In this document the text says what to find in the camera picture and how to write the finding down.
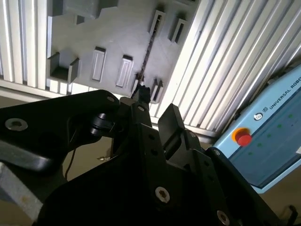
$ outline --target black metal bracket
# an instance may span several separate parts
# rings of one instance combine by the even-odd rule
[[[56,170],[68,152],[101,138],[91,134],[92,120],[101,113],[113,116],[118,108],[119,100],[105,90],[2,108],[0,161],[36,172]],[[9,119],[21,119],[26,129],[8,128]]]

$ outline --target gray panel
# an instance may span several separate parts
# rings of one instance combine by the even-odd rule
[[[123,56],[116,86],[124,87],[132,73],[132,69],[133,59],[129,56]]]
[[[101,82],[105,62],[105,49],[96,47],[93,54],[92,79]]]
[[[156,10],[157,15],[163,15],[164,19],[160,21],[159,33],[156,35],[144,70],[145,83],[152,83],[154,75],[164,83],[168,82],[171,69],[182,47],[182,42],[171,43],[168,39],[170,30],[179,12],[183,12],[187,21],[181,35],[184,39],[196,6],[197,1],[182,4],[170,0],[123,0],[119,1],[118,7],[102,10],[98,19],[89,20],[78,26],[74,26],[74,14],[53,17],[52,49],[70,48],[79,56],[81,62],[75,83],[130,96],[135,75],[142,70]],[[106,50],[101,82],[91,79],[95,46]],[[129,78],[125,79],[123,86],[120,87],[122,84],[118,82],[120,86],[117,86],[116,83],[119,80],[119,67],[122,65],[124,55],[131,56],[134,61]]]
[[[79,73],[79,59],[76,58],[69,66],[68,84],[71,84]]]
[[[46,71],[50,76],[60,64],[60,53],[57,52],[47,59]]]

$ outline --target wire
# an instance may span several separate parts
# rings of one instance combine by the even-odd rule
[[[68,180],[68,173],[69,173],[69,170],[71,169],[71,166],[72,166],[72,163],[73,163],[73,160],[74,160],[74,156],[75,156],[75,152],[76,152],[76,148],[73,150],[73,153],[72,153],[72,157],[71,157],[71,160],[70,160],[70,163],[69,163],[69,166],[65,172],[65,179]]]

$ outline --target bolt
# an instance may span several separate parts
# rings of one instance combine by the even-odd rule
[[[191,135],[192,137],[196,137],[196,135],[195,135],[193,132],[190,132],[190,135]]]
[[[23,119],[12,118],[6,120],[5,127],[12,131],[21,132],[28,128],[28,124]]]
[[[143,107],[138,106],[138,109],[139,109],[140,111],[143,111],[143,112],[144,112],[144,108],[143,108]]]
[[[164,203],[168,203],[170,200],[170,196],[168,191],[163,187],[157,187],[155,190],[156,197]]]
[[[230,220],[223,211],[218,210],[216,214],[217,214],[218,219],[222,222],[223,225],[225,225],[225,226],[230,225]]]
[[[107,99],[110,100],[111,102],[115,101],[114,98],[112,98],[112,97],[107,97]]]
[[[219,152],[219,151],[217,151],[217,150],[214,150],[214,153],[216,154],[216,155],[220,155],[221,153]]]

